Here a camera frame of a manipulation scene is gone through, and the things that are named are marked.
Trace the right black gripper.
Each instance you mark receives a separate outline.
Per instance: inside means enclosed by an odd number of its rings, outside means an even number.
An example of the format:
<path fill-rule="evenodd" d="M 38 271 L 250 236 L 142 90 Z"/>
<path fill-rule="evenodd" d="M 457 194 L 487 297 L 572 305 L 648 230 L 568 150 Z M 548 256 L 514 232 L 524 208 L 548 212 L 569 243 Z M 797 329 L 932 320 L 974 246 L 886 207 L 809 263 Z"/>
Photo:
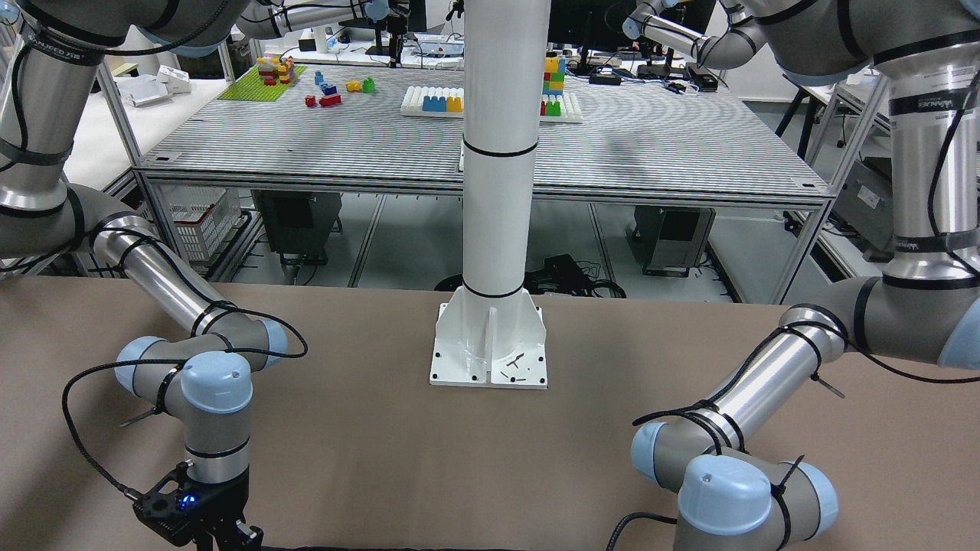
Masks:
<path fill-rule="evenodd" d="M 250 473 L 221 484 L 199 484 L 195 507 L 195 545 L 197 550 L 260 550 L 263 531 L 248 526 L 244 508 L 249 497 Z"/>

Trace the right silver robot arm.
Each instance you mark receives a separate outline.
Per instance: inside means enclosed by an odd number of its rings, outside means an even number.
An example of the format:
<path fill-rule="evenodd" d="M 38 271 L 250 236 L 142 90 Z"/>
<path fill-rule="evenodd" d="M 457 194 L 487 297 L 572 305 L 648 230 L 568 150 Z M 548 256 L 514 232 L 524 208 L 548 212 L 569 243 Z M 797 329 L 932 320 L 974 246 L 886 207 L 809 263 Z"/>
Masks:
<path fill-rule="evenodd" d="M 183 341 L 141 337 L 109 363 L 151 415 L 183 426 L 185 460 L 149 491 L 109 478 L 134 515 L 170 544 L 259 550 L 249 494 L 252 374 L 287 358 L 289 325 L 240 309 L 111 196 L 62 179 L 105 56 L 130 29 L 154 50 L 214 51 L 259 1 L 11 1 L 21 36 L 2 91 L 2 258 L 87 251 L 115 266 L 181 324 Z"/>

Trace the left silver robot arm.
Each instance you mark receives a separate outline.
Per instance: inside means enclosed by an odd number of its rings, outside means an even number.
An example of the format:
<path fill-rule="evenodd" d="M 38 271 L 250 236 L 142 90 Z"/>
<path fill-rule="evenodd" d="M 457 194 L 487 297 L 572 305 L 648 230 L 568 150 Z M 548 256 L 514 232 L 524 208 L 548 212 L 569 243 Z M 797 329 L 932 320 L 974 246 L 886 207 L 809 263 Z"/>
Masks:
<path fill-rule="evenodd" d="M 637 2 L 623 30 L 717 69 L 770 46 L 799 85 L 875 67 L 890 97 L 895 252 L 882 275 L 791 307 L 709 397 L 635 421 L 634 467 L 677 494 L 675 550 L 779 550 L 832 526 L 835 489 L 817 468 L 760 460 L 745 444 L 819 367 L 848 351 L 978 367 L 978 3 L 722 5 L 721 36 L 664 20 L 668 1 Z"/>

